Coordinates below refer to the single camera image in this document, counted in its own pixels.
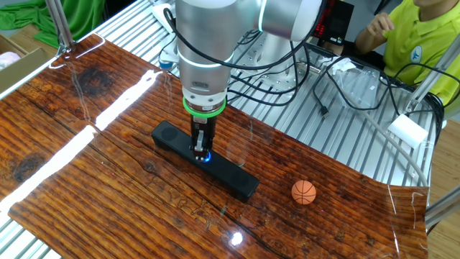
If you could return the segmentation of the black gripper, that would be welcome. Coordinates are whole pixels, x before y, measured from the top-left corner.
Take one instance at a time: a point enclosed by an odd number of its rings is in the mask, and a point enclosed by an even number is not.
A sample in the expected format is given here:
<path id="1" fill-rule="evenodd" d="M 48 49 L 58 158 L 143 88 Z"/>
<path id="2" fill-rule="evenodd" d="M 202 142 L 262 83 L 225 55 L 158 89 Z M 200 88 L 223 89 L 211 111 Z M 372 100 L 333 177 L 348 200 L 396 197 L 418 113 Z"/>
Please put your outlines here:
<path id="1" fill-rule="evenodd" d="M 212 142 L 216 131 L 217 117 L 200 118 L 191 117 L 191 139 L 195 144 L 193 148 L 196 160 L 211 158 Z"/>

